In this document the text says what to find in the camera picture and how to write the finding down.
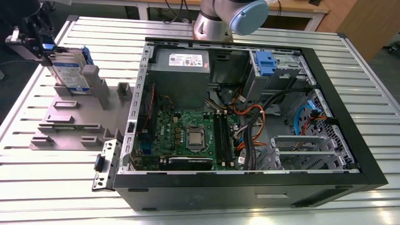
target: power supply label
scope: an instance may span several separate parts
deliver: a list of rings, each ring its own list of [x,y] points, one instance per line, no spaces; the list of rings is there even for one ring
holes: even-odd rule
[[[191,54],[171,54],[170,66],[203,67],[203,56]]]

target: ram slot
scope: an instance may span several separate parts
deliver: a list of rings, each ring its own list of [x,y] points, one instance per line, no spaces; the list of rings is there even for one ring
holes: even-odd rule
[[[214,114],[214,140],[215,140],[215,150],[218,164],[223,163],[223,145],[222,145],[222,135],[220,135],[220,115]]]
[[[222,128],[222,136],[223,136],[224,162],[226,165],[231,165],[232,151],[231,151],[230,125],[228,125],[227,115],[223,115],[220,117],[220,128]]]

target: aluminum table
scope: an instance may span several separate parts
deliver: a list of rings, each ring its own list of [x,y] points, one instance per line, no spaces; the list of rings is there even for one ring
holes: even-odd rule
[[[136,81],[144,38],[191,38],[183,23],[70,17],[60,46],[87,45],[108,85]],[[347,38],[260,29],[235,42],[315,49],[390,184],[307,209],[135,212],[116,192],[91,191],[96,151],[32,151],[55,79],[38,67],[0,127],[0,221],[43,224],[399,224],[400,107]]]

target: blue cable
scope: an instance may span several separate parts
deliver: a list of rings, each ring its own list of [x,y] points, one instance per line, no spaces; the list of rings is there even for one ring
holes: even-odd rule
[[[304,108],[310,108],[311,110],[316,110],[318,112],[322,112],[322,109],[319,109],[314,102],[311,100],[307,101],[308,102],[308,105],[303,105],[300,106],[298,112],[296,112],[296,116],[295,116],[295,121],[294,121],[294,126],[295,126],[295,133],[296,135],[300,135],[300,131],[299,131],[299,118],[300,118],[300,114],[302,114],[302,110]]]
[[[300,114],[302,114],[302,110],[304,108],[310,108],[312,110],[312,107],[310,105],[303,105],[300,106],[298,112],[296,112],[296,116],[295,116],[295,122],[294,122],[294,126],[295,126],[295,133],[296,135],[300,135],[300,131],[299,131],[299,118],[300,118]]]

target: motherboard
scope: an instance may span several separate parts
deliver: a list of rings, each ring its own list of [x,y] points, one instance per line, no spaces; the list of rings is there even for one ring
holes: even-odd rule
[[[234,132],[238,117],[226,112],[158,113],[154,142],[142,142],[138,170],[236,170]]]

